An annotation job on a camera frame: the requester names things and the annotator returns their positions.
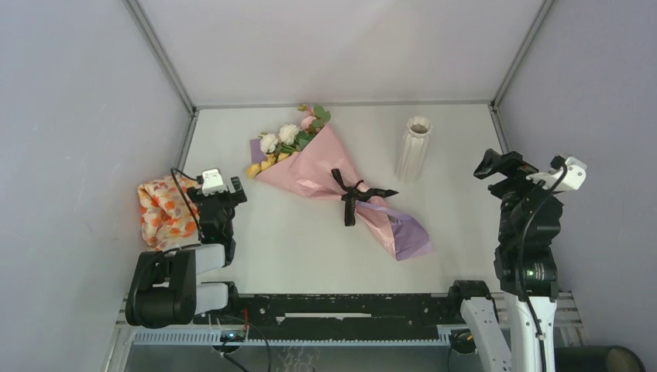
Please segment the pink flower bouquet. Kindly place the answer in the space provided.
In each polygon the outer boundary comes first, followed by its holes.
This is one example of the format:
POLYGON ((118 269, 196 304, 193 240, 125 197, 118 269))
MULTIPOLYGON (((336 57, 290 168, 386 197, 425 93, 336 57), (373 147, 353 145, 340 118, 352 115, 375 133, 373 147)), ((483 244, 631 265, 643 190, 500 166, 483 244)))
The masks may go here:
MULTIPOLYGON (((248 177, 308 199, 341 201, 344 191, 331 175, 338 168, 346 186, 363 180, 339 136, 330 125, 331 113, 322 105, 298 106, 300 124, 284 124, 275 133, 261 132, 250 140, 248 177)), ((370 187, 364 180, 361 191, 370 187)), ((387 198, 356 203, 355 219, 362 219, 375 240, 397 261, 433 253, 426 229, 413 217, 391 209, 387 198)))

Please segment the black printed ribbon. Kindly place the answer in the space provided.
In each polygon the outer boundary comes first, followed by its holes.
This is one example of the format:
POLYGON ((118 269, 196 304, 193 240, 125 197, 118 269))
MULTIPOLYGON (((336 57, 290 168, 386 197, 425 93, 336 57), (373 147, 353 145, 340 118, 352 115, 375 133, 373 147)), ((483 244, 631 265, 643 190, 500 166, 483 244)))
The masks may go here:
POLYGON ((368 188, 366 191, 361 191, 359 186, 363 183, 363 180, 357 181, 353 186, 346 186, 338 168, 331 169, 331 175, 344 191, 341 196, 341 200, 345 203, 344 226, 354 226, 356 224, 357 202, 368 202, 372 197, 388 198, 398 194, 395 190, 382 188, 368 188))

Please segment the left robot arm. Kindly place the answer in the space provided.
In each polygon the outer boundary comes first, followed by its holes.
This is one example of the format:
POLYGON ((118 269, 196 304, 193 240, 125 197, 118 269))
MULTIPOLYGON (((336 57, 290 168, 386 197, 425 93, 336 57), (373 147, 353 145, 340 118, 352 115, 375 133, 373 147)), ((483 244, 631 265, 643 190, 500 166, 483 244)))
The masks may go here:
POLYGON ((198 280, 235 256, 232 220, 247 197, 238 177, 231 183, 213 191, 208 181, 169 175, 137 188, 148 249, 138 257, 126 299, 131 326, 186 325, 209 310, 224 323, 241 316, 243 304, 229 294, 227 283, 198 280))

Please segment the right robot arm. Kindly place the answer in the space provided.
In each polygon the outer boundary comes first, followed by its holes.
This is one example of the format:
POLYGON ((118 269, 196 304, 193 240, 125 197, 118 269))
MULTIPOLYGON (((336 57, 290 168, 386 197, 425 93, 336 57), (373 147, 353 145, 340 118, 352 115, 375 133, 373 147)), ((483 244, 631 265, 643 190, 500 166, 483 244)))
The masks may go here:
POLYGON ((511 344, 499 326, 497 306, 483 281, 454 281, 448 292, 452 319, 466 323, 485 371, 554 371, 552 336, 558 271, 550 245, 559 234, 562 203, 555 192, 569 173, 556 156, 552 173, 540 173, 515 151, 488 149, 473 172, 483 180, 504 175, 489 192, 500 199, 499 245, 494 270, 508 306, 511 344))

